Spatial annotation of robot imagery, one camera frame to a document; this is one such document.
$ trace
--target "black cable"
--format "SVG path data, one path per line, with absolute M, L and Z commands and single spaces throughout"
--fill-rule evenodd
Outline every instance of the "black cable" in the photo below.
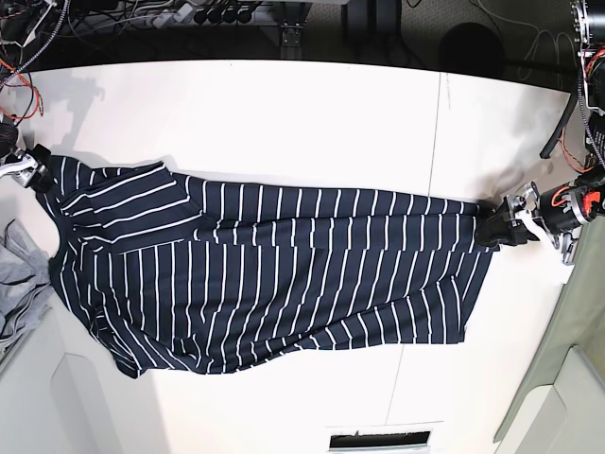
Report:
M 557 142 L 559 142 L 559 139 L 561 138 L 563 128 L 567 126 L 567 123 L 569 123 L 569 118 L 571 118 L 572 113 L 576 109 L 576 104 L 578 104 L 578 92 L 573 90 L 571 95 L 569 95 L 567 105 L 565 106 L 565 109 L 563 109 L 563 113 L 559 123 L 557 123 L 557 127 L 552 132 L 552 135 L 548 139 L 548 142 L 546 142 L 546 145 L 544 145 L 544 148 L 542 148 L 542 151 L 540 151 L 540 158 L 550 159 L 552 150 L 555 149 Z
M 487 12 L 485 12 L 485 10 L 482 7 L 480 7 L 478 4 L 473 3 L 473 0 L 469 0 L 469 3 L 471 5 L 473 5 L 475 8 L 479 9 L 490 20 L 490 22 L 493 24 L 495 29 L 498 31 L 498 35 L 500 35 L 500 42 L 502 44 L 504 44 L 504 35 L 502 34 L 502 30 L 500 29 L 498 24 L 495 22 L 493 17 L 490 14 L 488 14 Z

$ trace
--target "gray cloth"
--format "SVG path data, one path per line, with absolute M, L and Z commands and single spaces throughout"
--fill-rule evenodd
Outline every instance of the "gray cloth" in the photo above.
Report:
M 52 293 L 48 257 L 14 220 L 0 236 L 0 358 L 38 326 Z

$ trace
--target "motor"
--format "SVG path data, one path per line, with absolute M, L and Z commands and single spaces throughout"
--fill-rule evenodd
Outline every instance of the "motor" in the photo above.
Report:
M 490 248 L 547 241 L 568 265 L 578 243 L 574 232 L 598 216 L 605 216 L 605 171 L 600 166 L 542 194 L 534 182 L 524 185 L 479 222 L 475 241 Z

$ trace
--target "navy blue shirt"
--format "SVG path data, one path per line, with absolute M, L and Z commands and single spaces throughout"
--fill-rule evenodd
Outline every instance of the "navy blue shirt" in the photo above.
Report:
M 239 371 L 302 349 L 457 343 L 492 252 L 479 206 L 388 191 L 217 183 L 163 163 L 52 158 L 52 284 L 137 377 Z

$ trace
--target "metal bracket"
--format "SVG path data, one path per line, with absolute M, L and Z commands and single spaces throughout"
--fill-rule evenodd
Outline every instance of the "metal bracket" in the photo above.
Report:
M 282 60 L 303 59 L 303 27 L 310 10 L 310 3 L 280 2 L 276 8 Z

